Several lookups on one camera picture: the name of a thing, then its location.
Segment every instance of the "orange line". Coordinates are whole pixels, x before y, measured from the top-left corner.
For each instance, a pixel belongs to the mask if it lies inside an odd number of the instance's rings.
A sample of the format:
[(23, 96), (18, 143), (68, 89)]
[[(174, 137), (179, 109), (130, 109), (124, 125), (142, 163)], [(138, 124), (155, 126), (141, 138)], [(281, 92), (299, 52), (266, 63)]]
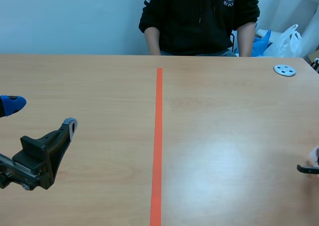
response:
[(161, 226), (161, 165), (163, 131), (163, 69), (158, 68), (156, 82), (155, 136), (150, 226)]

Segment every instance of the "white wall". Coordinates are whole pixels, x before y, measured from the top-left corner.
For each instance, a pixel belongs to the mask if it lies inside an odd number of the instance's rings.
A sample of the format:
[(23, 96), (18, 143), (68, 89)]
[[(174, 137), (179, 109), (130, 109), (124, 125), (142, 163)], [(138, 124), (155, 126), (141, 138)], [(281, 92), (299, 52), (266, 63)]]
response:
[(258, 28), (284, 32), (297, 23), (297, 30), (302, 34), (314, 16), (317, 5), (309, 0), (260, 0)]
[[(0, 53), (147, 54), (144, 0), (0, 0)], [(316, 4), (260, 0), (258, 28), (302, 33)]]

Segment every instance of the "blue bag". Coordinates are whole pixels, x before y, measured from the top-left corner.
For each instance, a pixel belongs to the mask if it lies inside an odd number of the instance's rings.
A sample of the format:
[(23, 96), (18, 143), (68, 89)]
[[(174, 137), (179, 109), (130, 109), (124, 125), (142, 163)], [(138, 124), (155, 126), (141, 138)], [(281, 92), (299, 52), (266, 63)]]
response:
[(270, 35), (271, 35), (271, 30), (267, 32), (264, 38), (255, 37), (254, 44), (253, 44), (253, 51), (251, 53), (252, 57), (264, 56), (264, 52), (268, 48)]

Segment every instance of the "metal plate with holes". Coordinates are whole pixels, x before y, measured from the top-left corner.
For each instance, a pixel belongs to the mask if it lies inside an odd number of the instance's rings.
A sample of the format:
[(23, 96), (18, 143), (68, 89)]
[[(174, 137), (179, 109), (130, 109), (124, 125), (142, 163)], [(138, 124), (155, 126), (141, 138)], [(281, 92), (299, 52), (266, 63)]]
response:
[(294, 76), (296, 74), (296, 70), (288, 65), (275, 65), (274, 70), (284, 76)]

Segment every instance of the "table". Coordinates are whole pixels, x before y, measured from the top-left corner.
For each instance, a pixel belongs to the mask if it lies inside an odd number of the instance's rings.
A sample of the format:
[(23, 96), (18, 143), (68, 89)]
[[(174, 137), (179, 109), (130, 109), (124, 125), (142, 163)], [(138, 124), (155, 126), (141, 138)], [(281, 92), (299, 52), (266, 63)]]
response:
[(1, 93), (28, 100), (0, 120), (2, 154), (79, 121), (48, 191), (0, 191), (0, 225), (149, 226), (160, 67), (161, 225), (318, 225), (318, 179), (296, 170), (319, 145), (302, 59), (79, 55), (0, 55)]

